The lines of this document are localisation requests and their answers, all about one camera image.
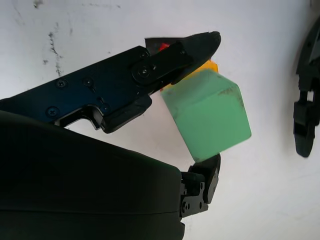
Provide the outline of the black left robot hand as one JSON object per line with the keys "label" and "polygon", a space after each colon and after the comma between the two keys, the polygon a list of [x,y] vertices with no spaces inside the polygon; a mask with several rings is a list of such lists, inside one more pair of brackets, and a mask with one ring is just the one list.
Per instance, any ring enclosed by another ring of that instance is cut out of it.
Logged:
{"label": "black left robot hand", "polygon": [[299,100],[294,103],[293,134],[298,155],[309,157],[320,124],[320,20],[310,29],[298,59]]}

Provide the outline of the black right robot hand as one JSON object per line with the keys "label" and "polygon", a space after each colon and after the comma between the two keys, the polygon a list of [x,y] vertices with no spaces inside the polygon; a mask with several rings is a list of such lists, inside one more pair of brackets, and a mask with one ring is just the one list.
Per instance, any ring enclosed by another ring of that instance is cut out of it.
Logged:
{"label": "black right robot hand", "polygon": [[217,31],[151,55],[137,46],[0,101],[3,240],[181,240],[182,218],[209,207],[220,155],[187,172],[67,129],[81,119],[112,133],[151,95],[209,60]]}

